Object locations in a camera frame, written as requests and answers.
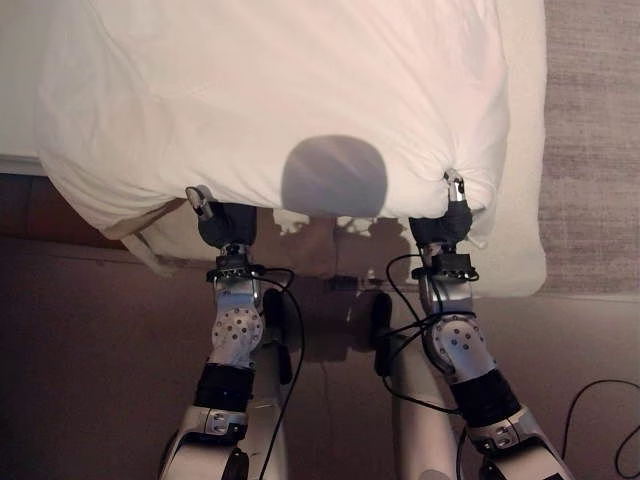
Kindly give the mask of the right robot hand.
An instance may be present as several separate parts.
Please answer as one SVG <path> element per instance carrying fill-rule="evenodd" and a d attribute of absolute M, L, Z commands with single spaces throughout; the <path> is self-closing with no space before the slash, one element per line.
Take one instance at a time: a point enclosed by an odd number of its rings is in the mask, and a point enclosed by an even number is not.
<path fill-rule="evenodd" d="M 454 169 L 445 171 L 448 187 L 447 210 L 439 218 L 409 218 L 414 241 L 419 248 L 432 243 L 444 243 L 455 247 L 469 233 L 473 216 L 465 193 L 462 176 Z"/>

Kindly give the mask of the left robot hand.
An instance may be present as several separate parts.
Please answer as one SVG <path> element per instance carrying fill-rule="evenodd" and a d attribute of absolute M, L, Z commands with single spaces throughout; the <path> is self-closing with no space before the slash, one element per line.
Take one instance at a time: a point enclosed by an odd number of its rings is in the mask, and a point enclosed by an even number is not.
<path fill-rule="evenodd" d="M 197 217 L 197 228 L 209 246 L 222 249 L 230 244 L 251 246 L 257 237 L 257 208 L 222 202 L 204 185 L 185 188 L 186 198 Z"/>

